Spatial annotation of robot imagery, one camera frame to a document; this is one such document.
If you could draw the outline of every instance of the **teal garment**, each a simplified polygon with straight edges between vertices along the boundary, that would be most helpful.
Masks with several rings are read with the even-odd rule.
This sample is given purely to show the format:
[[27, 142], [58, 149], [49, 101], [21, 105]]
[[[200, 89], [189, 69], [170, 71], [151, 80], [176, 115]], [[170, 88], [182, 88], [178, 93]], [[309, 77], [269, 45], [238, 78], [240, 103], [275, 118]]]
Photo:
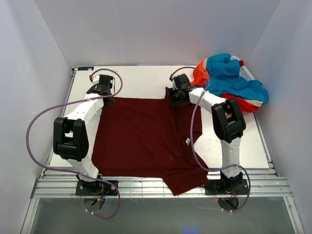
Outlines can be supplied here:
[[239, 76], [239, 62], [236, 59], [230, 60], [230, 58], [230, 54], [220, 54], [207, 59], [206, 70], [210, 76], [209, 92], [218, 97], [227, 93], [267, 104], [269, 93], [262, 87], [261, 82], [258, 80], [247, 81]]

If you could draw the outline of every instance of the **gray wall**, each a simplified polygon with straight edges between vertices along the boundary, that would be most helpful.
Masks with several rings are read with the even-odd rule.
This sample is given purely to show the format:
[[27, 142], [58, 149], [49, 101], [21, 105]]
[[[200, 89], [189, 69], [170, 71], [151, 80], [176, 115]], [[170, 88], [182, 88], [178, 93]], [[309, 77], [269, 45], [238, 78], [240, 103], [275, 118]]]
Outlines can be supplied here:
[[257, 113], [273, 163], [312, 233], [312, 3], [282, 0], [248, 61], [270, 101]]
[[[71, 70], [33, 0], [0, 1], [0, 233], [20, 233], [36, 175], [25, 146], [27, 125], [39, 111], [64, 103]], [[32, 149], [51, 151], [57, 110], [35, 124]]]
[[280, 0], [35, 0], [70, 67], [247, 60]]

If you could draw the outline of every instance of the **maroon t-shirt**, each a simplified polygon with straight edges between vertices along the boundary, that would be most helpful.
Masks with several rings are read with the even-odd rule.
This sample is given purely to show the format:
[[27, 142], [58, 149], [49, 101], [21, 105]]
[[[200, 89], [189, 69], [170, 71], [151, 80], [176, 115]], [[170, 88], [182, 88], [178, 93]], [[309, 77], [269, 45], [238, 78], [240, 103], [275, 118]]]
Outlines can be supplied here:
[[[167, 90], [164, 99], [115, 101], [102, 109], [92, 154], [103, 176], [160, 177], [174, 195], [208, 183], [207, 172], [197, 165], [187, 144], [195, 105], [171, 107]], [[201, 134], [198, 108], [194, 141]]]

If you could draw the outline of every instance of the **black sticker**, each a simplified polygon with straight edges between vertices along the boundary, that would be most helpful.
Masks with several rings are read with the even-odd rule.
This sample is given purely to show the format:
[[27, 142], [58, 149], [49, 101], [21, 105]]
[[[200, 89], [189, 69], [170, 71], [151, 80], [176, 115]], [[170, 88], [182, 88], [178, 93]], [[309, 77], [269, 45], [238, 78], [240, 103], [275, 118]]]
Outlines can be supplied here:
[[93, 71], [94, 67], [79, 67], [78, 71]]

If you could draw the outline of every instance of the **purple cable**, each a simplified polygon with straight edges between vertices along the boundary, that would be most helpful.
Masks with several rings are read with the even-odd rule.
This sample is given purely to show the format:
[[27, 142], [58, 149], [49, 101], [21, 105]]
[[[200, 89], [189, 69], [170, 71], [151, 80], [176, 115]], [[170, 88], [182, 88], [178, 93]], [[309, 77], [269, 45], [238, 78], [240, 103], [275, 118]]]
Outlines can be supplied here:
[[[208, 85], [206, 86], [205, 88], [205, 91], [209, 88], [210, 86], [210, 80], [209, 80], [209, 77], [203, 72], [201, 71], [200, 69], [196, 68], [196, 67], [191, 67], [191, 66], [185, 66], [185, 67], [180, 67], [179, 69], [175, 70], [172, 74], [171, 74], [171, 77], [177, 72], [177, 71], [180, 71], [182, 69], [185, 69], [185, 68], [191, 68], [191, 69], [194, 69], [194, 70], [197, 70], [199, 72], [201, 72], [206, 78], [207, 78], [207, 81], [208, 81]], [[195, 161], [196, 163], [200, 166], [201, 169], [203, 169], [204, 171], [207, 171], [207, 172], [219, 172], [219, 171], [222, 171], [222, 170], [225, 170], [225, 169], [228, 169], [230, 167], [239, 167], [241, 168], [246, 176], [247, 176], [247, 179], [248, 179], [248, 184], [249, 184], [249, 188], [248, 188], [248, 193], [247, 193], [247, 196], [246, 196], [246, 199], [245, 201], [243, 202], [243, 204], [237, 208], [236, 210], [233, 210], [233, 211], [230, 211], [230, 210], [225, 210], [227, 212], [236, 212], [236, 211], [240, 211], [247, 203], [248, 201], [248, 198], [250, 196], [250, 191], [251, 191], [251, 181], [250, 181], [250, 177], [246, 171], [245, 168], [243, 168], [242, 166], [240, 165], [237, 165], [237, 164], [231, 164], [231, 165], [228, 165], [226, 167], [222, 167], [222, 168], [217, 168], [217, 169], [208, 169], [208, 168], [205, 168], [203, 165], [201, 165], [201, 163], [199, 162], [198, 158], [197, 158], [197, 155], [196, 155], [196, 152], [195, 152], [195, 148], [194, 148], [194, 140], [193, 140], [193, 124], [194, 124], [194, 117], [195, 117], [195, 113], [196, 113], [196, 109], [197, 107], [199, 106], [199, 103], [202, 99], [202, 97], [204, 96], [204, 92], [202, 92], [202, 94], [199, 96], [199, 99], [194, 107], [194, 110], [193, 110], [193, 113], [192, 113], [192, 118], [191, 118], [191, 127], [190, 127], [190, 139], [191, 139], [191, 147], [192, 147], [192, 151], [193, 151], [193, 156], [195, 158]], [[206, 210], [220, 210], [220, 209], [215, 209], [215, 208], [204, 208], [204, 207], [199, 207], [199, 208], [202, 208], [202, 209], [206, 209]]]
[[120, 79], [120, 88], [118, 89], [118, 91], [117, 91], [115, 94], [112, 94], [112, 95], [100, 96], [100, 97], [93, 97], [93, 98], [90, 98], [90, 99], [83, 99], [83, 100], [72, 101], [72, 102], [68, 102], [68, 103], [65, 103], [65, 104], [60, 104], [60, 105], [52, 106], [52, 107], [50, 107], [50, 108], [48, 108], [48, 109], [45, 109], [44, 111], [41, 111], [38, 115], [36, 115], [36, 116], [34, 117], [34, 119], [33, 119], [33, 120], [30, 122], [30, 124], [28, 125], [27, 131], [26, 131], [26, 147], [27, 147], [27, 151], [28, 151], [29, 156], [31, 157], [31, 159], [32, 159], [37, 165], [39, 165], [39, 166], [41, 166], [41, 167], [43, 167], [43, 168], [45, 168], [45, 169], [47, 169], [47, 170], [57, 171], [57, 172], [70, 172], [70, 173], [77, 174], [77, 175], [79, 175], [79, 176], [84, 176], [84, 177], [86, 177], [86, 178], [93, 179], [93, 180], [96, 180], [96, 181], [100, 181], [100, 182], [103, 182], [103, 183], [107, 183], [107, 184], [113, 186], [113, 187], [116, 189], [117, 194], [118, 194], [118, 205], [117, 205], [117, 208], [116, 208], [115, 212], [114, 212], [111, 216], [108, 216], [108, 217], [103, 216], [103, 215], [101, 215], [101, 214], [93, 213], [93, 214], [95, 214], [95, 215], [97, 215], [97, 216], [99, 216], [99, 217], [101, 217], [101, 218], [103, 218], [103, 219], [110, 219], [110, 218], [114, 217], [114, 216], [117, 214], [117, 212], [118, 212], [118, 210], [119, 210], [119, 207], [120, 207], [120, 193], [119, 193], [118, 187], [117, 187], [115, 184], [113, 184], [113, 183], [111, 183], [111, 182], [109, 182], [109, 181], [107, 181], [107, 180], [98, 179], [98, 178], [93, 178], [93, 177], [91, 177], [91, 176], [84, 175], [84, 174], [82, 174], [82, 173], [79, 173], [79, 172], [76, 172], [76, 171], [73, 171], [73, 170], [58, 169], [58, 168], [53, 168], [53, 167], [49, 167], [49, 166], [43, 165], [42, 163], [40, 163], [39, 161], [36, 160], [36, 158], [34, 157], [33, 153], [31, 152], [30, 145], [29, 145], [29, 133], [30, 133], [30, 129], [31, 129], [31, 127], [33, 126], [33, 124], [35, 123], [35, 121], [36, 121], [41, 115], [43, 115], [44, 113], [46, 113], [46, 112], [48, 112], [48, 111], [51, 111], [51, 110], [53, 110], [53, 109], [56, 109], [56, 108], [58, 108], [58, 107], [68, 106], [68, 105], [72, 105], [72, 104], [76, 104], [76, 103], [80, 103], [80, 102], [86, 102], [86, 101], [95, 100], [95, 99], [114, 97], [114, 96], [116, 96], [116, 95], [121, 91], [122, 86], [123, 86], [123, 81], [122, 81], [121, 76], [120, 76], [117, 72], [115, 72], [115, 71], [113, 71], [113, 70], [111, 70], [111, 69], [108, 69], [108, 68], [101, 68], [101, 69], [98, 69], [98, 70], [94, 71], [94, 72], [91, 74], [91, 76], [93, 76], [96, 72], [99, 72], [99, 71], [109, 71], [109, 72], [114, 73], [116, 76], [118, 76], [118, 78]]

